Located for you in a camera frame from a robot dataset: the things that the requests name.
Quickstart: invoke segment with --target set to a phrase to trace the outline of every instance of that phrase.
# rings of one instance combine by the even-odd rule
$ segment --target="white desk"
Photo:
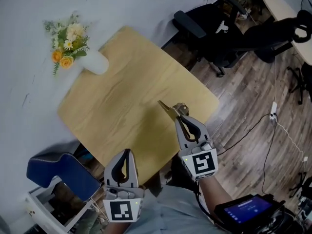
[[[263,0],[272,16],[276,20],[286,18],[295,18],[297,13],[284,0]],[[305,36],[306,33],[300,29],[296,30],[299,36]],[[312,65],[312,39],[305,43],[291,42],[298,54],[308,64]]]

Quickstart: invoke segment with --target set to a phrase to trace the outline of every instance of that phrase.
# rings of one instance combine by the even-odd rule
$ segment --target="black office chair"
[[[294,197],[297,194],[297,192],[299,191],[299,189],[303,187],[307,173],[299,173],[299,176],[300,176],[299,183],[294,188],[289,189],[290,192],[294,191],[294,193],[292,195],[290,195],[289,198]]]
[[[302,105],[303,103],[303,91],[307,90],[310,94],[310,100],[312,102],[312,66],[308,65],[307,63],[304,63],[300,68],[296,68],[295,70],[291,67],[288,67],[287,70],[290,70],[293,73],[293,76],[297,80],[297,85],[295,88],[290,89],[289,93],[293,93],[297,89],[300,91],[300,100],[298,101],[299,105]]]
[[[301,9],[312,14],[312,0],[301,0]]]
[[[243,34],[234,22],[238,12],[246,14],[245,9],[236,0],[225,1],[233,5],[230,17],[217,6],[207,4],[187,13],[178,11],[173,19],[189,47],[197,50],[198,60],[204,57],[218,67],[218,77],[225,75],[223,68],[232,68],[248,51],[255,51],[260,59],[272,63],[274,47],[292,40],[306,42],[311,38],[312,15],[306,11],[300,11],[296,18],[251,27]],[[222,22],[228,30],[217,33]],[[306,30],[307,36],[297,36],[296,28]]]

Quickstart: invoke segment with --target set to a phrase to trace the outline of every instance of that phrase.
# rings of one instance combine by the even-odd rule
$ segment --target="white cable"
[[[294,146],[299,150],[299,152],[302,154],[302,157],[303,157],[303,151],[301,151],[301,150],[299,149],[299,147],[296,145],[296,143],[294,143],[293,139],[289,136],[289,133],[287,132],[287,130],[286,130],[281,124],[279,124],[277,121],[276,121],[276,123],[277,123],[281,128],[284,129],[284,131],[285,131],[285,132],[287,133],[287,135],[288,135],[288,138],[291,139],[292,143],[293,143]]]
[[[258,25],[255,20],[253,19],[253,17],[250,15],[250,13],[248,13],[248,15],[252,18],[253,22],[255,23],[255,25]]]
[[[108,221],[108,217],[106,216],[106,214],[101,210],[101,208],[98,206],[98,204],[94,201],[93,198],[91,198],[92,201],[96,204],[96,206],[99,208],[99,210],[102,212],[102,214],[106,217],[106,220]]]

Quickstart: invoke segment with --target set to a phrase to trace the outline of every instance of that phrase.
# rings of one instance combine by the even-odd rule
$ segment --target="person's arm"
[[[232,201],[231,196],[223,189],[214,176],[202,178],[199,185],[203,192],[207,208],[214,217],[215,206]]]
[[[109,223],[105,228],[105,234],[123,234],[130,223]]]

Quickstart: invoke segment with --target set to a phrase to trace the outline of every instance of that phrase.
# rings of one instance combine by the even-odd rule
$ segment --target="blue chair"
[[[28,161],[27,177],[39,186],[48,188],[55,176],[59,176],[83,201],[101,187],[101,183],[71,153],[48,153]]]

